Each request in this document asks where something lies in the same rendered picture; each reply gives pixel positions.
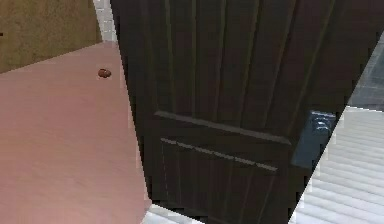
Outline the dark brown room door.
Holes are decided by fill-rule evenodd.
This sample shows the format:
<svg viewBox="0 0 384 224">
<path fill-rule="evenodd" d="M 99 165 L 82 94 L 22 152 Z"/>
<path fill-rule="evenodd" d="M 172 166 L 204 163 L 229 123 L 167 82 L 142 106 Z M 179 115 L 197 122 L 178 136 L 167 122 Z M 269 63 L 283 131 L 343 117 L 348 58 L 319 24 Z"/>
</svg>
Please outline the dark brown room door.
<svg viewBox="0 0 384 224">
<path fill-rule="evenodd" d="M 110 0 L 149 198 L 205 224 L 288 224 L 311 110 L 336 124 L 384 0 Z"/>
</svg>

